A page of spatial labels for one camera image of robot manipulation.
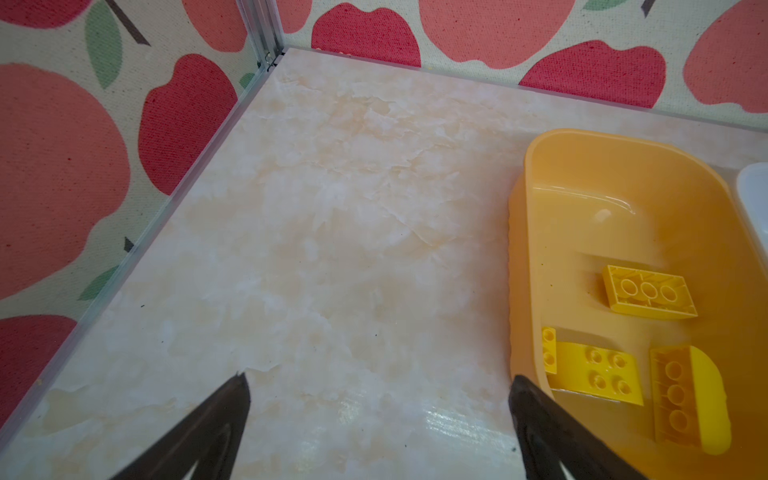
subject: apple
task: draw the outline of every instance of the apple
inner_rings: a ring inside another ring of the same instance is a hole
[[[236,103],[230,79],[197,54],[179,58],[171,80],[147,94],[139,159],[159,191],[174,192]]]
[[[312,11],[312,0],[277,0],[277,11],[283,31],[296,33],[306,23]]]
[[[0,319],[0,426],[13,413],[77,323],[66,316]]]
[[[666,72],[664,57],[650,47],[614,50],[592,40],[542,58],[520,85],[652,108]]]
[[[184,0],[184,10],[213,50],[240,51],[248,32],[235,0]]]
[[[31,28],[56,28],[80,15],[91,0],[2,0],[0,20]]]
[[[312,48],[421,67],[419,44],[408,23],[388,8],[366,13],[342,3],[317,19]]]
[[[453,61],[479,60],[510,68],[554,37],[575,0],[419,0],[422,26]]]
[[[768,2],[741,0],[723,13],[688,55],[683,79],[703,104],[768,112]]]
[[[131,168],[109,113],[68,78],[0,65],[0,299],[67,266],[123,203]]]

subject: patterned wall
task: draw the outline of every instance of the patterned wall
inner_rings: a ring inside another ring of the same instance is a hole
[[[235,0],[0,0],[0,425],[254,76]]]
[[[768,128],[767,0],[276,0],[286,43]]]

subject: yellow building block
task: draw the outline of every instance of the yellow building block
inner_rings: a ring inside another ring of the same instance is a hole
[[[541,344],[544,347],[544,371],[547,374],[558,372],[558,350],[555,345],[557,336],[554,329],[546,326],[541,329]]]
[[[650,351],[657,442],[720,455],[730,448],[730,420],[723,377],[695,346]]]
[[[698,316],[682,276],[607,265],[603,281],[614,312],[666,320]]]
[[[557,342],[557,351],[558,374],[547,377],[551,389],[643,405],[637,362],[629,353],[567,342]]]

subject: marble surface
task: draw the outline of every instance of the marble surface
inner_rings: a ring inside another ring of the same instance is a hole
[[[522,480],[506,200],[558,127],[768,161],[768,134],[291,50],[0,476],[108,478],[242,371],[233,478]]]

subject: yellow bin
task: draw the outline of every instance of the yellow bin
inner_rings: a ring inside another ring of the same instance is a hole
[[[685,278],[698,316],[613,312],[602,272]],[[526,375],[649,478],[768,478],[768,275],[723,180],[674,147],[588,131],[537,137],[509,199],[511,374]],[[644,406],[549,388],[558,342],[630,353]],[[732,443],[722,455],[654,439],[650,349],[693,345],[720,369]]]

